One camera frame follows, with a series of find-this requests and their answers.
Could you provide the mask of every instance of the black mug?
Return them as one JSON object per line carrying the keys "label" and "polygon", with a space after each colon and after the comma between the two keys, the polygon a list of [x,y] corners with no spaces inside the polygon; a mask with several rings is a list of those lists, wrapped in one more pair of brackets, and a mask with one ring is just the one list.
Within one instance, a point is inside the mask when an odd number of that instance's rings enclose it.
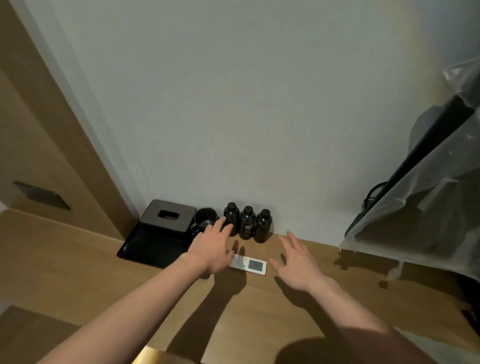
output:
{"label": "black mug", "polygon": [[193,223],[190,225],[190,238],[193,240],[200,232],[204,232],[208,225],[215,224],[219,219],[216,211],[211,207],[199,209],[193,216]]}

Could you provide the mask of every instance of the white wall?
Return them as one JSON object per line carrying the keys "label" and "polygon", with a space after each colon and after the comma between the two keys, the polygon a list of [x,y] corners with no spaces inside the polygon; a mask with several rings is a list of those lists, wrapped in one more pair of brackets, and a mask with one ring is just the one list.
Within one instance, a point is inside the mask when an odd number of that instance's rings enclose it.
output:
{"label": "white wall", "polygon": [[132,210],[233,200],[333,245],[479,50],[474,0],[12,2]]}

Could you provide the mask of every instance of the remote control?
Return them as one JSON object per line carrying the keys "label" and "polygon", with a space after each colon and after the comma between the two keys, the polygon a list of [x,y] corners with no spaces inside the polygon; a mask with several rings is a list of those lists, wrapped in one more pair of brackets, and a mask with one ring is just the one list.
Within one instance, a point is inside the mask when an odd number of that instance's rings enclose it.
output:
{"label": "remote control", "polygon": [[262,276],[264,276],[267,271],[267,262],[238,254],[234,254],[230,266],[247,272],[261,274]]}

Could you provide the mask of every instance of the wooden countertop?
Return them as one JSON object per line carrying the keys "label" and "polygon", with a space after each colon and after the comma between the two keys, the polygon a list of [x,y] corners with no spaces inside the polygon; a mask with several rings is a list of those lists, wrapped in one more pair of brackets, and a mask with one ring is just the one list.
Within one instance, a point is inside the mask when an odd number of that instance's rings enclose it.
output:
{"label": "wooden countertop", "polygon": [[[118,259],[119,240],[21,212],[1,213],[0,231],[0,298],[74,325],[159,271]],[[264,244],[234,237],[229,248],[235,241],[262,260],[282,253],[276,236]],[[396,261],[304,243],[326,275],[393,326],[480,353],[451,274],[405,264],[402,279],[386,282]],[[228,269],[198,280],[149,343],[207,364],[288,362],[300,352],[317,363],[343,362],[343,345],[324,312],[276,279],[270,265],[266,276]]]}

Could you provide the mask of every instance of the black bottle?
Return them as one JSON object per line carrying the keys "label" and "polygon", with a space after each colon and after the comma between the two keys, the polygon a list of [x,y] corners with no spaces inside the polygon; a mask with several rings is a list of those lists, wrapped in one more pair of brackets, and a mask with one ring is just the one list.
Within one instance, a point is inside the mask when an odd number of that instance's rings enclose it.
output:
{"label": "black bottle", "polygon": [[253,236],[253,231],[255,229],[255,213],[253,212],[252,206],[245,206],[243,211],[240,214],[240,230],[239,236],[248,240]]}
{"label": "black bottle", "polygon": [[230,233],[230,236],[237,235],[240,227],[240,210],[237,207],[237,204],[235,202],[230,202],[223,210],[223,216],[227,218],[225,220],[224,226],[227,226],[228,224],[233,224],[233,229]]}
{"label": "black bottle", "polygon": [[255,235],[253,239],[257,243],[264,243],[271,236],[270,227],[272,226],[272,216],[270,210],[264,208],[260,214],[257,215]]}

